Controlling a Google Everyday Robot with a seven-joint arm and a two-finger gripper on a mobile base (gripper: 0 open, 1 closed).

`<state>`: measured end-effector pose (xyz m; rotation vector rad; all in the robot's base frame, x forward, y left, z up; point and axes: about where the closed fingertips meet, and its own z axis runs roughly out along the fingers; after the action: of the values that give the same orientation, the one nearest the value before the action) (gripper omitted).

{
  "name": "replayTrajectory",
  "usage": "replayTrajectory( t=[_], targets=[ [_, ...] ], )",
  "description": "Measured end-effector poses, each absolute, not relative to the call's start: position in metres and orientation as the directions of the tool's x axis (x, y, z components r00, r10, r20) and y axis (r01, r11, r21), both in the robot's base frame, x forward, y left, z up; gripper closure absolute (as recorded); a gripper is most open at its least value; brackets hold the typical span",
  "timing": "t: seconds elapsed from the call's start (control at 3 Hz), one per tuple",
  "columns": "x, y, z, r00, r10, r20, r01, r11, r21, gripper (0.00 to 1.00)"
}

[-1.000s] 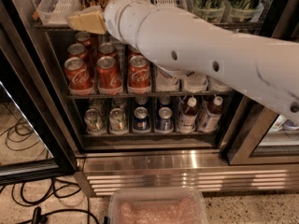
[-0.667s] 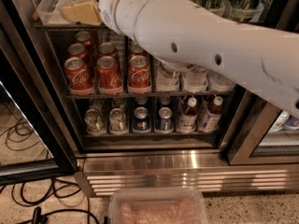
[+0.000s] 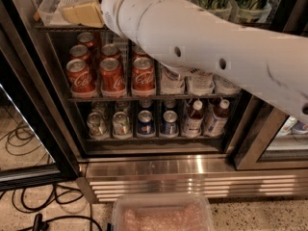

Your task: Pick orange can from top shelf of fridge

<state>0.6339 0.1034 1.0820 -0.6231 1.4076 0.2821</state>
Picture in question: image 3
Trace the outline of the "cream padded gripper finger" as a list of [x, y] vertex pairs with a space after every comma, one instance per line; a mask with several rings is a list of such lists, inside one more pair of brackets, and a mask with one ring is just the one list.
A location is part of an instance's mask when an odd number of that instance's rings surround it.
[[61, 7], [63, 19], [71, 24], [102, 28], [104, 21], [98, 0], [79, 0]]

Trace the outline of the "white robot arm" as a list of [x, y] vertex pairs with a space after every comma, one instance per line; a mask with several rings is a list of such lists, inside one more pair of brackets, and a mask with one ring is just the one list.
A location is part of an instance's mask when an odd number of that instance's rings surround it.
[[308, 38], [243, 27], [186, 0], [79, 0], [60, 13], [107, 26], [175, 71], [213, 72], [308, 123]]

